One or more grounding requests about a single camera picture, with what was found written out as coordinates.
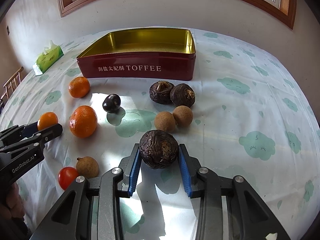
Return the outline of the person's hand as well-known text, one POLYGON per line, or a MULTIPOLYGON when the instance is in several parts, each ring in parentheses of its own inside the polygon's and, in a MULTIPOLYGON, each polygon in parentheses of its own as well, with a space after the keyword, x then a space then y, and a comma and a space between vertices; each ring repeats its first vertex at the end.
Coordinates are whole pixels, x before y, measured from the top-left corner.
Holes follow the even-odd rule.
POLYGON ((12 184, 11 189, 5 198, 5 204, 6 206, 1 204, 1 217, 6 220, 11 218, 23 219, 25 211, 17 183, 12 184))

